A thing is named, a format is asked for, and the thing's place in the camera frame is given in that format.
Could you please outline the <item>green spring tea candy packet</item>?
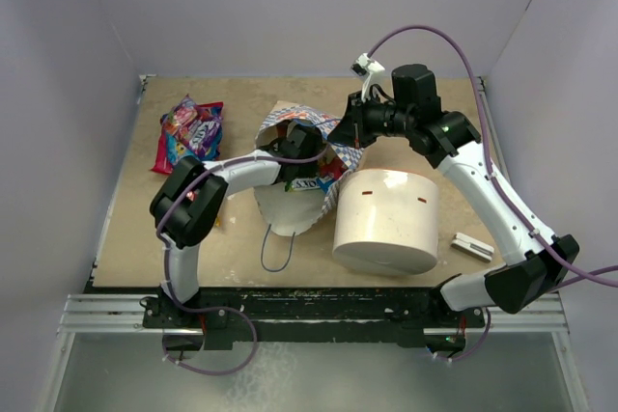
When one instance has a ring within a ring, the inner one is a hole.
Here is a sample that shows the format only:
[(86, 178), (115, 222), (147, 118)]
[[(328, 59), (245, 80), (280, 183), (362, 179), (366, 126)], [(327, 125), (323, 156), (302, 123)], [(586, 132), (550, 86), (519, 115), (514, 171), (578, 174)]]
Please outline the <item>green spring tea candy packet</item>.
[(300, 178), (292, 179), (285, 184), (285, 192), (300, 192), (321, 190), (322, 185), (319, 178)]

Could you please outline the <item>blue checkered paper bag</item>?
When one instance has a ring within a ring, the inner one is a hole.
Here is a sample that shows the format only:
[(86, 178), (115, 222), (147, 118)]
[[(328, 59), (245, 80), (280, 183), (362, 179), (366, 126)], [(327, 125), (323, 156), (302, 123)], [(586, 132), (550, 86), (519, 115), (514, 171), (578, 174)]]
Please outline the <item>blue checkered paper bag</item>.
[(290, 239), (306, 233), (338, 203), (343, 181), (360, 166), (364, 150), (331, 145), (329, 132), (339, 123), (331, 114), (307, 105), (278, 101), (267, 114), (255, 137), (255, 146), (276, 157), (304, 159), (317, 156), (322, 161), (339, 157), (348, 170), (338, 179), (320, 179), (321, 190), (285, 192), (286, 183), (254, 189), (258, 209), (267, 231)]

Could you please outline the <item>purple snack packet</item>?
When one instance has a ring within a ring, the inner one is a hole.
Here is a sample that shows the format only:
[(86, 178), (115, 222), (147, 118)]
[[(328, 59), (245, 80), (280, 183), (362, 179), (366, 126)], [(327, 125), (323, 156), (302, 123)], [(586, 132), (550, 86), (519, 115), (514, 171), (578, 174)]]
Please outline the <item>purple snack packet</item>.
[(186, 95), (161, 120), (162, 129), (200, 158), (218, 147), (222, 137), (221, 101), (199, 104)]

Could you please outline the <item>pink snack packet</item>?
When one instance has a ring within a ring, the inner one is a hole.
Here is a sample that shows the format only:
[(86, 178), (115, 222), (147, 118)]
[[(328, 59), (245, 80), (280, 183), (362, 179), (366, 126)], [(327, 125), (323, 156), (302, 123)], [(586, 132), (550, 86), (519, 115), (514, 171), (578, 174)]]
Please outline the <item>pink snack packet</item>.
[[(163, 140), (163, 135), (165, 134), (165, 132), (163, 131), (162, 125), (161, 125), (161, 120), (162, 120), (162, 118), (163, 118), (163, 116), (165, 114), (163, 114), (162, 117), (160, 118), (161, 131), (160, 131), (160, 135), (159, 135), (159, 138), (158, 138), (157, 153), (156, 153), (156, 156), (155, 156), (155, 162), (154, 162), (154, 166), (153, 166), (152, 170), (154, 172), (156, 172), (156, 173), (159, 173), (159, 174), (169, 175), (173, 171), (174, 168), (171, 171), (169, 171), (168, 170), (168, 166), (166, 165), (166, 161), (165, 161), (165, 154), (164, 154), (165, 143), (164, 143), (164, 140)], [(200, 158), (199, 157), (198, 160), (200, 160), (200, 161), (216, 160), (219, 157), (219, 155), (220, 155), (220, 149), (219, 149), (220, 143), (218, 144), (218, 147), (216, 149), (214, 149), (214, 150), (212, 150), (210, 152), (209, 156), (207, 156), (206, 158)]]

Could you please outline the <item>blue fruit snack packet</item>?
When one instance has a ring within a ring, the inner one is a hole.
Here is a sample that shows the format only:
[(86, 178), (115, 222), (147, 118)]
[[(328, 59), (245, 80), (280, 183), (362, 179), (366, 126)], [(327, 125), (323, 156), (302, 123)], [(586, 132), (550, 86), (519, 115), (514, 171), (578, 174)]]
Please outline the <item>blue fruit snack packet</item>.
[(171, 171), (176, 165), (186, 157), (193, 157), (198, 159), (199, 156), (192, 150), (188, 149), (182, 142), (179, 142), (174, 136), (165, 133), (163, 135), (165, 143), (165, 161), (168, 166), (168, 170)]

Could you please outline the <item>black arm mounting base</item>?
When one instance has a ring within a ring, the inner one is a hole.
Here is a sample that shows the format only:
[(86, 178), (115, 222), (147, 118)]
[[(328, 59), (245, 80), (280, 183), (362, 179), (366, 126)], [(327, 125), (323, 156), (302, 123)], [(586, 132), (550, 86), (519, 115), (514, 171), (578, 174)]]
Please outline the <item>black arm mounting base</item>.
[(145, 296), (143, 324), (165, 347), (229, 350), (234, 343), (393, 343), (458, 353), (480, 308), (453, 312), (429, 288), (201, 288), (179, 309)]

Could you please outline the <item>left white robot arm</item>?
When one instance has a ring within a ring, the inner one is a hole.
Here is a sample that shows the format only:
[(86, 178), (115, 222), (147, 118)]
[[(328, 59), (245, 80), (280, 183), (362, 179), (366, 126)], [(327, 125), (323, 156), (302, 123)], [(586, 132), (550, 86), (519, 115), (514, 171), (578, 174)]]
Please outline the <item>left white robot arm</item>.
[(150, 205), (156, 237), (163, 244), (164, 280), (170, 298), (165, 316), (178, 327), (195, 322), (200, 243), (215, 225), (224, 200), (253, 189), (307, 178), (318, 171), (325, 142), (314, 127), (296, 125), (288, 134), (248, 155), (223, 161), (182, 159)]

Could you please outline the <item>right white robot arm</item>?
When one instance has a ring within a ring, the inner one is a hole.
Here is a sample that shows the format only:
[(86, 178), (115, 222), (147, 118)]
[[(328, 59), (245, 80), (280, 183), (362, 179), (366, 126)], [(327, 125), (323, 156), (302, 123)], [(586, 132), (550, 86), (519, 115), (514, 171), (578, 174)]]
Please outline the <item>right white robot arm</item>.
[(365, 149), (380, 136), (403, 137), (416, 153), (464, 195), (498, 246), (503, 265), (457, 275), (433, 290), (431, 319), (451, 326), (464, 310), (496, 306), (515, 314), (555, 289), (575, 260), (579, 246), (559, 236), (521, 200), (483, 146), (473, 123), (461, 112), (445, 111), (435, 75), (424, 65), (391, 73), (393, 96), (378, 88), (384, 68), (360, 56), (351, 70), (363, 81), (348, 97), (343, 118), (329, 133), (336, 145)]

